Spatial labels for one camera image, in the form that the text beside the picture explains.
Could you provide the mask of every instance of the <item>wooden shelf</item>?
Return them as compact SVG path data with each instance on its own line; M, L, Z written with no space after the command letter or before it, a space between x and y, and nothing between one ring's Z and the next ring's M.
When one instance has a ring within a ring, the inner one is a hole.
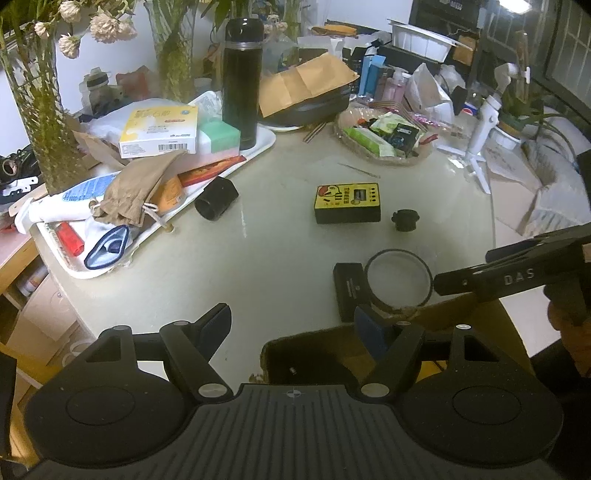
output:
M37 257L35 242L18 232L0 233L0 294Z

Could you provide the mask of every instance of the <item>white wall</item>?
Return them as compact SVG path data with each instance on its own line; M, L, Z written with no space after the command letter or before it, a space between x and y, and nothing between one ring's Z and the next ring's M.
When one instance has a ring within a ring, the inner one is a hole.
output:
M133 72L142 65L156 71L152 32L143 4L138 4L135 9L134 24L138 36L133 40L104 44L95 42L87 33L82 38L80 56L77 59L70 60L59 51L56 52L57 80L60 85L61 100L66 109L77 112L82 108L79 84L84 75L94 67L100 67L104 72L108 72L111 83L115 83L116 73ZM201 19L198 12L193 42L196 57L204 56L207 51L211 27L211 19ZM0 155L9 155L28 143L6 74L0 67Z
M388 18L408 22L413 0L318 0L330 20L391 31Z

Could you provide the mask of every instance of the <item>yellow battery box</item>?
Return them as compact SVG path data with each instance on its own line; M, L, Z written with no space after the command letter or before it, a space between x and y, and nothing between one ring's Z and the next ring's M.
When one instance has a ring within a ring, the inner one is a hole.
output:
M321 185L314 203L316 223L379 222L382 210L377 183Z

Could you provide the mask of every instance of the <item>hand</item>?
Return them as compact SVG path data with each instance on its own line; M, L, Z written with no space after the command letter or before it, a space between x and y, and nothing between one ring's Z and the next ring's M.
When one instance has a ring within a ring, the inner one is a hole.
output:
M548 319L562 336L562 343L574 360L582 377L591 378L591 319L575 327L569 316L551 302Z

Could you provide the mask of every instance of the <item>flower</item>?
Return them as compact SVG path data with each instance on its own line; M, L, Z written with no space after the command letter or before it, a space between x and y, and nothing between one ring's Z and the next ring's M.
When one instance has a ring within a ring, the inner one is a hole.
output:
M49 28L51 24L49 22L37 22L35 24L35 33L41 38L49 38Z
M58 40L57 45L62 52L69 59L78 58L80 54L80 37L74 35L62 35Z
M80 21L80 5L73 0L60 3L60 15L68 23Z
M119 40L131 40L137 36L138 31L135 29L131 17L119 22L119 34L117 35Z
M113 43L119 38L119 21L99 7L90 20L90 35L96 41Z

